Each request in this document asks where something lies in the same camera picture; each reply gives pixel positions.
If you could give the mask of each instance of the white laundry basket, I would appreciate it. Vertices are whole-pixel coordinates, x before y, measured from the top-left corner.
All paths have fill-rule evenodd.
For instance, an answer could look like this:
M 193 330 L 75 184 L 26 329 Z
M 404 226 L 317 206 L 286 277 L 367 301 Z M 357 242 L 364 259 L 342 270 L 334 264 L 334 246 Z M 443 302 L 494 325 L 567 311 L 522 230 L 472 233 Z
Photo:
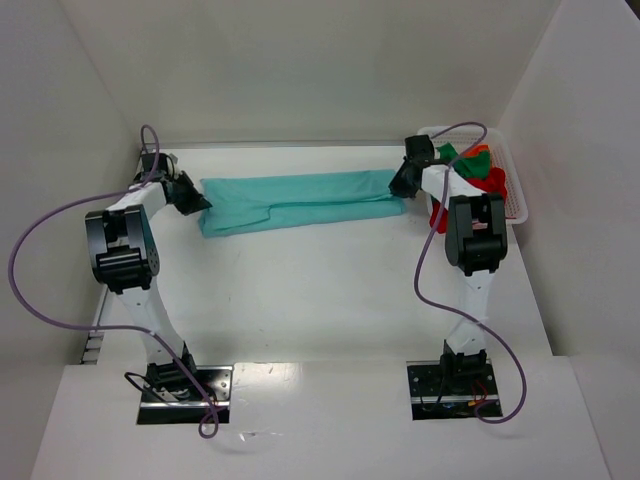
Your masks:
M 418 135 L 433 135 L 444 130 L 447 127 L 424 127 L 418 130 Z M 506 174 L 507 202 L 505 204 L 505 214 L 507 224 L 514 225 L 524 223 L 529 216 L 527 204 L 524 201 L 522 187 L 518 180 L 516 167 L 513 164 L 511 152 L 507 146 L 507 142 L 502 134 L 495 128 L 487 129 L 487 137 L 482 141 L 489 145 L 491 151 L 491 164 L 494 167 L 500 167 Z M 481 130 L 478 127 L 458 127 L 447 132 L 433 141 L 433 145 L 440 147 L 445 143 L 451 143 L 456 151 L 461 152 L 478 139 Z

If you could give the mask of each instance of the mounting plate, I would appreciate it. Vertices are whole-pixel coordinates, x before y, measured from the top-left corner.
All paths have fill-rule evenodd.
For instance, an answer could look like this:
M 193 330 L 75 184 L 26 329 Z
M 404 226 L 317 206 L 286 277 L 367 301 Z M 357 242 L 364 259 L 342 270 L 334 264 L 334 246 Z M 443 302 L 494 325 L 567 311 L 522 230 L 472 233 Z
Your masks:
M 218 412 L 220 423 L 229 423 L 229 406 L 231 401 L 231 382 L 233 367 L 198 367 L 196 378 L 208 385 L 216 394 L 217 405 L 226 407 Z M 173 395 L 160 393 L 166 402 L 143 393 L 138 410 L 138 425 L 170 425 L 184 423 L 200 423 L 208 410 L 207 402 L 178 400 Z
M 475 382 L 458 383 L 453 387 L 445 388 L 442 399 L 436 405 L 442 385 L 442 370 L 439 362 L 408 362 L 407 378 L 409 380 L 411 412 L 414 420 L 474 417 L 475 406 L 469 405 L 469 402 L 474 400 L 472 385 L 476 390 L 476 394 L 478 394 L 477 398 L 482 394 L 480 386 Z M 500 397 L 498 396 L 498 387 L 493 367 L 488 361 L 481 383 L 487 389 L 486 400 L 492 401 L 482 407 L 482 416 L 501 417 L 502 408 L 500 406 Z

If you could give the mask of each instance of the white wall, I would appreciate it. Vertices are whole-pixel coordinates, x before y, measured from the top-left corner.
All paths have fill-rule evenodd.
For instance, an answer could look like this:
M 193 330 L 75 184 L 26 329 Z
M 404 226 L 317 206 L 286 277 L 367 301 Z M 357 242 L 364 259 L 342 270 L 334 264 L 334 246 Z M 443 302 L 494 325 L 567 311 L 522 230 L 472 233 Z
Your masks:
M 82 338 L 41 324 L 9 292 L 5 265 L 36 216 L 81 195 L 123 187 L 134 136 L 55 0 L 0 2 L 0 475 L 30 475 L 63 365 Z M 45 225 L 19 258 L 37 307 L 90 322 L 99 288 L 83 239 L 86 208 Z
M 61 0 L 130 127 L 400 140 L 495 125 L 557 0 Z
M 561 2 L 499 127 L 553 346 L 576 355 L 613 477 L 638 478 L 640 21 L 623 0 Z

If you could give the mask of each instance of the white table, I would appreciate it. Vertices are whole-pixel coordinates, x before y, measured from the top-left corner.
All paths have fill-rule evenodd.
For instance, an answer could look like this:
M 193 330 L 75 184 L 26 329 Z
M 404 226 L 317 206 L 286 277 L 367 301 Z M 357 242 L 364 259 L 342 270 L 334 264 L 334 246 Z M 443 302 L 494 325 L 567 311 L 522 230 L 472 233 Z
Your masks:
M 195 180 L 396 169 L 403 148 L 174 153 Z M 143 372 L 144 350 L 135 335 L 109 332 L 97 366 L 65 370 L 35 480 L 608 478 L 571 366 L 551 356 L 510 229 L 489 316 L 522 357 L 530 397 L 500 427 L 411 421 L 405 362 L 436 360 L 455 320 L 412 290 L 428 231 L 424 202 L 411 202 L 400 217 L 207 240 L 194 217 L 166 208 L 152 229 L 160 291 L 176 330 L 198 364 L 237 364 L 231 423 L 212 441 L 201 440 L 195 426 L 136 426 L 138 394 L 122 372 Z M 421 286 L 457 301 L 442 238 Z M 108 297 L 101 322 L 127 318 Z M 515 367 L 493 341 L 489 354 L 509 411 L 519 396 Z

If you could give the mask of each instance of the green cloth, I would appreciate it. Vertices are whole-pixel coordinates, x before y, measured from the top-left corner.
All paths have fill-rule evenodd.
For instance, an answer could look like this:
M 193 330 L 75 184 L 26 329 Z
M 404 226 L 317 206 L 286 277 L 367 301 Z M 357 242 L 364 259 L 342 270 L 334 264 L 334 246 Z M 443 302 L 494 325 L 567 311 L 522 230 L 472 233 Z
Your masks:
M 441 147 L 436 147 L 440 152 L 440 158 L 449 163 L 457 155 L 456 149 L 450 143 L 445 143 Z M 458 160 L 453 169 L 462 178 L 481 178 L 485 180 L 489 176 L 491 168 L 491 155 L 489 152 L 480 152 L 474 157 L 464 157 Z
M 200 217 L 206 238 L 405 212 L 389 191 L 393 170 L 202 180 L 212 207 Z

